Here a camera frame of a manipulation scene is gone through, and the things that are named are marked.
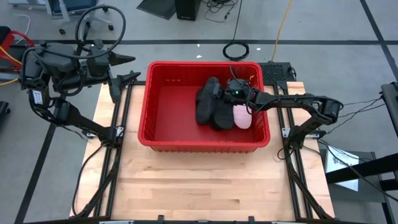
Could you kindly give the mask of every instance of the red plastic basket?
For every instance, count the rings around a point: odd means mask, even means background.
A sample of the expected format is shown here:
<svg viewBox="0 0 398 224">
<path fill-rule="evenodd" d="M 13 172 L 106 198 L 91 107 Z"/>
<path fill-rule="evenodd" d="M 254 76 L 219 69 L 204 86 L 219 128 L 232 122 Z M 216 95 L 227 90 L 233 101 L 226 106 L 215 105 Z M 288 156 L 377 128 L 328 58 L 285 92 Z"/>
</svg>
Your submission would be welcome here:
<svg viewBox="0 0 398 224">
<path fill-rule="evenodd" d="M 147 72 L 138 139 L 155 151 L 253 152 L 270 140 L 267 112 L 253 115 L 249 129 L 214 131 L 195 120 L 195 96 L 207 79 L 216 77 L 225 87 L 232 79 L 250 79 L 264 90 L 261 67 L 254 62 L 154 62 Z"/>
</svg>

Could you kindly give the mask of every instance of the black box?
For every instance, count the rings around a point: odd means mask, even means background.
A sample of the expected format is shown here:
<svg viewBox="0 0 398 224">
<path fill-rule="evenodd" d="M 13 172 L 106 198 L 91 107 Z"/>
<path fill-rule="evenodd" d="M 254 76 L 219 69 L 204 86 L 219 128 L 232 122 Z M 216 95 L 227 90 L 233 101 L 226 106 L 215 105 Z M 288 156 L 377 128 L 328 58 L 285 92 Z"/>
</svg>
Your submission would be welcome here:
<svg viewBox="0 0 398 224">
<path fill-rule="evenodd" d="M 177 18 L 194 21 L 197 18 L 201 0 L 175 0 Z"/>
</svg>

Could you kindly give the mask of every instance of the gray floor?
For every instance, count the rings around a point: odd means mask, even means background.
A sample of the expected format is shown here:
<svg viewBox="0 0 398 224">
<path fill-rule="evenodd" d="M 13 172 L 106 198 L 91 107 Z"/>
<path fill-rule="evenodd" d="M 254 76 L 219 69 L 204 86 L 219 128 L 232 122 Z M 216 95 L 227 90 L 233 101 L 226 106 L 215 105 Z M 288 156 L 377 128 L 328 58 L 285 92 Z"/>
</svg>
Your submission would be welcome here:
<svg viewBox="0 0 398 224">
<path fill-rule="evenodd" d="M 123 10 L 127 19 L 124 40 L 172 39 L 230 39 L 233 36 L 238 7 L 228 20 L 217 24 L 204 20 L 206 8 L 202 4 L 195 22 L 171 20 L 136 10 L 139 0 L 103 0 Z M 272 40 L 282 20 L 288 0 L 244 1 L 236 33 L 237 39 Z M 398 15 L 395 0 L 367 0 L 382 36 L 398 40 Z M 222 19 L 225 10 L 214 16 Z M 72 40 L 73 26 L 67 34 L 58 33 L 59 21 L 48 21 L 45 11 L 14 8 L 0 2 L 1 24 L 24 32 L 25 18 L 13 14 L 27 14 L 32 18 L 31 39 Z M 93 24 L 90 38 L 115 39 L 121 30 L 116 13 L 98 15 L 114 22 L 115 31 Z M 377 40 L 359 0 L 301 0 L 294 1 L 282 31 L 282 40 Z M 148 65 L 155 60 L 226 60 L 221 44 L 120 45 L 115 52 L 137 57 L 135 62 L 113 67 L 114 74 L 129 70 L 141 71 L 146 79 Z M 394 58 L 398 46 L 388 46 Z M 250 45 L 245 60 L 266 62 L 271 59 L 273 45 Z M 229 49 L 238 54 L 239 47 Z M 307 92 L 340 99 L 344 103 L 377 98 L 380 86 L 396 80 L 380 45 L 279 45 L 276 62 L 291 62 L 298 80 L 305 82 Z M 94 86 L 69 100 L 81 112 L 92 118 L 99 87 Z M 30 112 L 27 95 L 18 84 L 1 86 L 0 101 L 8 101 L 12 113 L 0 132 L 0 220 L 12 223 L 21 204 L 27 183 L 49 124 Z M 361 105 L 345 108 L 342 113 L 360 109 Z M 374 151 L 377 157 L 396 153 L 398 139 L 385 108 L 357 115 L 325 139 L 342 149 Z M 73 190 L 80 169 L 86 143 L 73 133 L 57 129 L 43 172 L 34 193 L 25 222 L 67 218 Z M 391 203 L 395 211 L 398 206 Z M 346 221 L 385 223 L 381 206 L 374 203 L 333 201 L 336 216 Z"/>
</svg>

